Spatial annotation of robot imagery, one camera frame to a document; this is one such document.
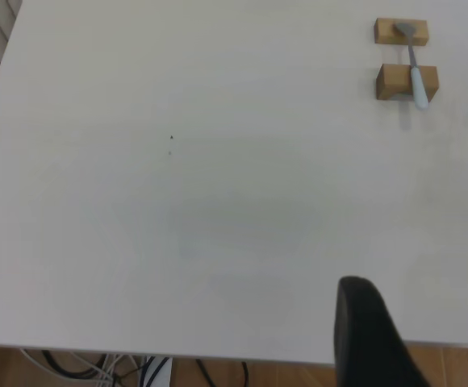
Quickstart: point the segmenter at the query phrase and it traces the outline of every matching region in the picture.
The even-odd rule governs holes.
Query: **spoon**
[[[422,76],[420,75],[419,66],[417,66],[417,60],[413,53],[413,34],[415,34],[415,27],[408,23],[396,23],[395,27],[406,36],[408,40],[408,52],[410,54],[410,65],[412,70],[410,75],[412,77],[413,86],[413,100],[417,109],[426,110],[428,109],[428,97],[426,96],[426,90],[424,89],[424,83],[422,82]]]

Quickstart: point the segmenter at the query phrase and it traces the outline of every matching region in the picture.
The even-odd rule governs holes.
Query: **wooden floor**
[[[432,387],[468,387],[468,349],[409,347],[410,353]],[[58,354],[59,359],[67,359]],[[218,387],[243,385],[239,362],[206,360],[205,365]],[[130,364],[123,364],[130,369]],[[334,387],[333,368],[294,364],[250,363],[250,387]],[[125,381],[135,387],[136,377]],[[196,363],[188,359],[173,362],[172,387],[207,387]],[[18,350],[0,348],[0,387],[94,387],[89,383],[65,382],[38,369]]]

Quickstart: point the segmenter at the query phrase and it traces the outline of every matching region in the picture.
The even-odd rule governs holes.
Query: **wooden block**
[[[377,44],[408,44],[406,36],[395,28],[396,23],[409,23],[416,28],[413,36],[414,46],[425,46],[429,40],[428,22],[412,19],[378,18],[374,25],[374,38]]]
[[[409,64],[384,64],[376,79],[376,97],[387,100],[396,94],[412,95],[412,78]],[[438,72],[435,66],[420,66],[420,75],[431,101],[438,90]]]

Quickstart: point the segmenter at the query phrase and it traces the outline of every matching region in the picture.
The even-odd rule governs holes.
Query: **spoon handle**
[[[418,109],[426,110],[428,109],[429,102],[419,68],[412,67],[410,74],[412,75],[413,100],[415,101],[415,106],[417,106]]]

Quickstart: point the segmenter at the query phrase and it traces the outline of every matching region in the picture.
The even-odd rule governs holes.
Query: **white cable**
[[[132,363],[134,364],[135,368],[139,368],[139,365],[137,364],[136,360],[134,359],[134,356],[128,355]],[[140,369],[137,370],[137,385],[140,384]]]
[[[107,361],[108,361],[108,358],[109,358],[109,355],[107,353],[107,357],[105,358],[105,361],[103,362],[103,368],[105,368],[107,366]],[[99,379],[99,382],[96,384],[96,387],[102,387],[102,379],[103,379],[103,375],[100,375],[98,377]]]
[[[83,383],[95,383],[97,381],[100,381],[99,379],[73,379],[71,377],[64,377],[51,369],[44,367],[41,363],[39,363],[37,360],[35,360],[33,357],[30,356],[29,353],[26,352],[24,349],[20,349],[20,351],[25,355],[34,365],[37,367],[43,369],[45,372],[51,373],[54,377],[58,377],[59,379],[62,379],[64,381],[77,381],[77,382],[83,382]],[[102,383],[105,383],[107,385],[111,385],[112,383],[110,381],[101,381]]]
[[[108,366],[107,369],[107,374],[108,375],[114,375],[114,370],[115,370],[115,364],[120,361],[123,358],[123,355],[114,355],[114,359],[112,360],[111,365]],[[98,385],[96,387],[102,387],[103,383],[108,383],[107,381],[102,381],[101,379],[103,378],[103,375],[100,375],[100,381],[98,382]]]
[[[99,373],[100,373],[101,375],[103,375],[104,377],[107,377],[109,381],[112,380],[112,377],[111,377],[108,373],[104,372],[101,368],[96,367],[94,364],[90,363],[88,360],[84,359],[83,357],[77,355],[77,354],[74,353],[74,352],[70,352],[70,354],[71,354],[71,356],[73,356],[74,358],[80,360],[83,364],[88,365],[89,367],[91,367],[93,370],[99,372]]]

